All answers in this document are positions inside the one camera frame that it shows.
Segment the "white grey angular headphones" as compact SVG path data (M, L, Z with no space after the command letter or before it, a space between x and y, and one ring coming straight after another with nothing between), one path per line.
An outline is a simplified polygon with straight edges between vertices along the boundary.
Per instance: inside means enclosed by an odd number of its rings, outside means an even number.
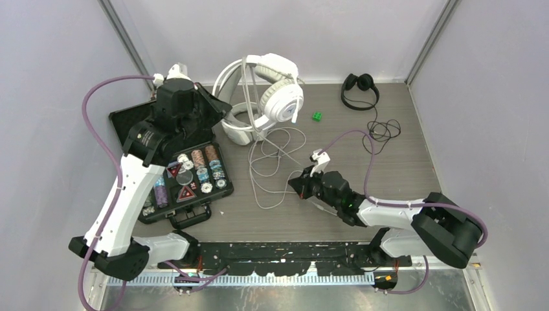
M251 125L236 118L241 113L248 117L248 107L245 102L233 105L230 113L221 121L227 137L233 143L241 146L251 144L253 141L263 141L267 130L256 132Z

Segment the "white round gaming headphones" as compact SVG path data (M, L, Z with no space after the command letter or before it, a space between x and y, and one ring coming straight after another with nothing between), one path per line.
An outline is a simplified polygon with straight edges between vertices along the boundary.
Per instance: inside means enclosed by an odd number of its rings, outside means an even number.
M296 123L298 113L304 104L304 92L299 84L297 65L283 56L268 53L247 55L230 63L216 78L213 95L229 103L236 87L243 86L245 103L251 117L252 103L247 89L247 69L252 69L251 77L261 78L271 86L256 103L261 115L249 125L256 130L268 130L279 122Z

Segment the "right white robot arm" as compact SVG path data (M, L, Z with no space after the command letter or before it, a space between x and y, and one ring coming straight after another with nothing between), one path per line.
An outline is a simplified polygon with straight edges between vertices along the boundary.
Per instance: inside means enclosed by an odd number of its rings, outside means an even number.
M407 202L382 200L352 190L337 171L312 173L309 167L287 184L300 199L322 202L349 226L378 226L369 249L378 266L402 256L433 256L463 269L486 240L485 224L439 192Z

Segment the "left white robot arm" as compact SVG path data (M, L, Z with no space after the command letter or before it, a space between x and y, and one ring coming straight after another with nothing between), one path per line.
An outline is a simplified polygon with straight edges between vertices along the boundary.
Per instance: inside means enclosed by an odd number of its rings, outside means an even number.
M92 227L73 237L69 249L123 281L170 260L193 267L199 252L192 236L175 230L140 238L132 232L146 198L176 153L210 140L212 128L230 109L201 84L170 78L157 88L154 100L112 113L110 120L122 140L122 156L113 162L117 176Z

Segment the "black small headphones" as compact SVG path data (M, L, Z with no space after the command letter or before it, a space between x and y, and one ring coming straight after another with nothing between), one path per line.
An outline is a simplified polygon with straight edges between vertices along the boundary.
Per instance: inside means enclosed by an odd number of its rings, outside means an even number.
M375 101L368 102L365 100L353 100L348 98L346 96L346 92L352 90L354 87L357 87L362 92L372 92L374 94ZM373 141L381 143L381 147L374 153L375 155L380 154L390 140L401 135L402 130L399 121L396 119L389 119L382 122L378 119L379 113L377 110L377 104L380 100L380 92L370 74L364 73L358 76L350 73L341 86L340 100L344 106L354 111L374 111L374 119L372 121L368 121L366 128L368 130L369 137Z

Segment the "black poker chip case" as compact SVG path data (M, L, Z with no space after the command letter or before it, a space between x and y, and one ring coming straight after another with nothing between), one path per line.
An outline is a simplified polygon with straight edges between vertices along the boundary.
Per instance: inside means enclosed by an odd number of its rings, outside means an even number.
M183 230L207 221L212 216L210 204L234 192L215 134L207 134L211 139L175 153L148 194L138 221L169 220L174 229Z

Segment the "green toy brick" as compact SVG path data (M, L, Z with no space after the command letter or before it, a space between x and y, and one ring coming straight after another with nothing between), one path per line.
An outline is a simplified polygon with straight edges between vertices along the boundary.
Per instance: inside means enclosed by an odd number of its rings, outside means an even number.
M311 119L316 122L320 122L322 120L322 113L321 112L315 112L312 114Z

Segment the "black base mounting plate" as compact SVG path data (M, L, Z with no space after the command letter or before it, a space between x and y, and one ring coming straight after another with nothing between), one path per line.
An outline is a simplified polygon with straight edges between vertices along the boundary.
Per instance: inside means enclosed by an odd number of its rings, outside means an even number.
M207 275L226 269L231 276L301 276L315 268L320 276L344 276L408 268L412 260L391 259L364 242L201 242L172 264Z

